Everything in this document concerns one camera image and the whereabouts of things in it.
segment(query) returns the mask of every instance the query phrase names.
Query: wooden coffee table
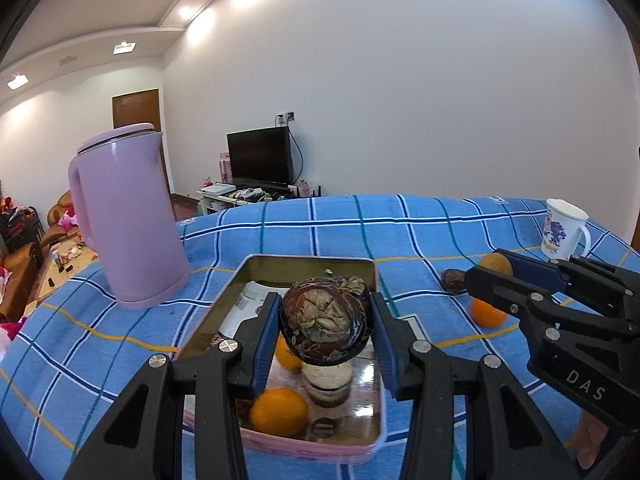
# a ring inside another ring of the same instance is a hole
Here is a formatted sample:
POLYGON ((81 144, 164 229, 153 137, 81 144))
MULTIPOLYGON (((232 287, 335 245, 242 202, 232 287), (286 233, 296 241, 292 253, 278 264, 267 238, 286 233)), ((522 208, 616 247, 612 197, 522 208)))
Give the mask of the wooden coffee table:
POLYGON ((72 276, 75 276, 81 270, 85 270, 89 264, 95 261, 94 256, 97 256, 95 251, 92 251, 89 247, 82 247, 81 253, 77 258, 70 260, 68 264, 65 265, 65 269, 73 265, 74 268, 69 272, 63 270, 62 272, 58 272, 58 266, 56 265, 55 260, 51 256, 53 251, 58 251, 59 253, 68 253, 71 248, 76 245, 73 240, 65 240, 64 242, 60 242, 59 244, 53 246, 51 251, 49 252, 49 256, 44 262, 45 273, 40 282, 40 288, 38 290, 38 295, 36 300, 38 302, 44 300, 49 294, 58 290, 60 285, 66 282, 72 276), (53 280, 54 286, 49 286, 49 278, 53 280))

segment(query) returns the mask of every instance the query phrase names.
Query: plaid tablecloth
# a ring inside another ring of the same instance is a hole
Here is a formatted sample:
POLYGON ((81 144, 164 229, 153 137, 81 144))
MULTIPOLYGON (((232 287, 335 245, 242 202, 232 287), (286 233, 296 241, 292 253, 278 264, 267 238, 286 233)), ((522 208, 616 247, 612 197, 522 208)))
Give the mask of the plaid tablecloth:
MULTIPOLYGON (((447 294, 438 281, 444 269, 467 269, 495 248, 542 259, 544 218, 545 204, 538 200, 383 195, 259 203, 181 222, 177 228, 192 269, 184 290, 151 309, 125 310, 110 293, 100 263, 91 264, 37 308, 10 347, 0 367, 0 412, 44 479, 59 480, 139 366, 155 352, 180 347, 244 257, 355 256, 377 261, 390 308, 397 316, 417 314, 431 342, 461 357, 479 359, 489 352, 502 357, 570 446, 578 407, 527 371, 527 347, 516 320, 484 330, 469 316, 469 297, 447 294)), ((622 240, 593 222, 588 229, 591 257, 640 269, 639 255, 622 240)), ((397 478, 411 403, 387 396, 387 406, 388 439, 370 462, 311 464, 245 451, 250 477, 397 478)), ((456 399, 455 421, 453 476, 462 479, 461 399, 456 399)), ((193 478, 188 434, 183 477, 193 478)))

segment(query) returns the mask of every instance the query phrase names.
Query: orange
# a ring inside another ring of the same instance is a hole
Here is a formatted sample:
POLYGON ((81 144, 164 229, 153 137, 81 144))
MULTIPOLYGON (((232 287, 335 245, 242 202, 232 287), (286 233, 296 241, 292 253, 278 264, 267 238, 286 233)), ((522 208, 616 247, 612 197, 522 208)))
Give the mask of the orange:
POLYGON ((278 343, 276 345, 276 358, 278 362, 289 372, 299 372, 302 367, 302 361, 292 354, 289 350, 287 342, 284 341, 282 334, 278 336, 278 343))
POLYGON ((478 300, 478 298, 472 298, 471 317, 478 325, 484 328, 496 328, 507 319, 507 313, 482 300, 478 300))
MULTIPOLYGON (((478 262, 479 266, 513 276, 513 267, 510 261, 500 253, 490 253, 478 262)), ((507 319, 507 314, 491 306, 485 301, 472 298, 471 317, 484 328, 499 327, 507 319)))
POLYGON ((305 427, 306 412, 306 402, 300 394, 288 388, 274 388, 255 400, 249 420, 255 431, 291 436, 305 427))

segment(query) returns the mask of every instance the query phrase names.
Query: human hand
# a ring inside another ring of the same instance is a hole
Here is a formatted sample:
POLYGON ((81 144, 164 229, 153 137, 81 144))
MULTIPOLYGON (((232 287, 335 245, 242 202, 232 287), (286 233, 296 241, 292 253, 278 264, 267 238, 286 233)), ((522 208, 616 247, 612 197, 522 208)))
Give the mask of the human hand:
POLYGON ((575 433, 578 464, 582 469, 590 468, 598 457, 600 444, 609 433, 609 428, 591 413, 582 410, 578 430, 575 433))

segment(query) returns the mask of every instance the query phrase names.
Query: kettle handle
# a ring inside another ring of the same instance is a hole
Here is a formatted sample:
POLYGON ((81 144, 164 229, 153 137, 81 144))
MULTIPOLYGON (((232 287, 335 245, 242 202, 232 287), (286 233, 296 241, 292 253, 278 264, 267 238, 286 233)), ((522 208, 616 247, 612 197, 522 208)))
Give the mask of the kettle handle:
POLYGON ((94 234, 91 231, 91 224, 89 224, 89 214, 86 210, 86 203, 84 202, 82 184, 80 183, 77 156, 75 156, 69 164, 69 189, 71 190, 71 198, 73 199, 74 210, 78 218, 78 227, 82 233, 82 239, 90 249, 97 252, 94 234))

